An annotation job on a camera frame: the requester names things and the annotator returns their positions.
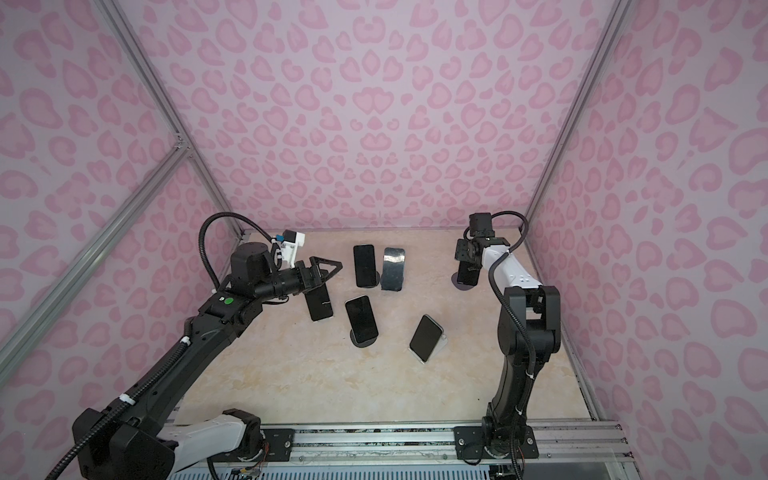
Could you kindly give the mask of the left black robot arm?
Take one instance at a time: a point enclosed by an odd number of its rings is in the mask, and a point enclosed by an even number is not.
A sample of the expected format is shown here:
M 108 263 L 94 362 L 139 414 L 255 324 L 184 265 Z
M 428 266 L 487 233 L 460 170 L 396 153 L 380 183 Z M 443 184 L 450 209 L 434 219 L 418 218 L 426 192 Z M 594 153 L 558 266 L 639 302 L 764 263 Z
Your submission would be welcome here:
M 258 416 L 237 408 L 211 420 L 169 427 L 167 419 L 213 360 L 235 342 L 269 302 L 324 286 L 338 274 L 339 261 L 312 256 L 279 269 L 270 248 L 239 245 L 230 273 L 188 318 L 181 338 L 133 386 L 101 411 L 86 409 L 74 422 L 73 447 L 48 478 L 72 463 L 86 479 L 166 479 L 220 454 L 263 461 L 268 441 Z

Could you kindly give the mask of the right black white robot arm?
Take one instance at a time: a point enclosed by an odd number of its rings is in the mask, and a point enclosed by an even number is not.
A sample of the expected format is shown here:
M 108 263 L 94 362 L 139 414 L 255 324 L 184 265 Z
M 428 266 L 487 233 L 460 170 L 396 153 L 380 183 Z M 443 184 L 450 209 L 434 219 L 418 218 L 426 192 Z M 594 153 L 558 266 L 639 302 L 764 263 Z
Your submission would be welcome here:
M 467 444 L 459 456 L 467 462 L 510 459 L 519 468 L 524 458 L 538 455 L 527 410 L 538 374 L 561 346 L 560 293 L 530 274 L 502 238 L 461 238 L 455 259 L 460 286 L 475 286 L 481 273 L 488 274 L 501 304 L 497 340 L 504 356 L 497 392 L 481 421 L 480 443 Z

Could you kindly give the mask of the white folding phone stand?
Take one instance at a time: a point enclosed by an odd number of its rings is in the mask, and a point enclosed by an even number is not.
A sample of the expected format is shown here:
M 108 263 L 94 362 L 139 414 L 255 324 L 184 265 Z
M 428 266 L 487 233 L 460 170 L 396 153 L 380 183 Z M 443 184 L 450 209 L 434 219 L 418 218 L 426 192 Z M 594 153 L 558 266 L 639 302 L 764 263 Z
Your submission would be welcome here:
M 442 333 L 435 344 L 435 347 L 432 351 L 432 355 L 437 355 L 446 345 L 447 345 L 447 336 L 445 333 Z

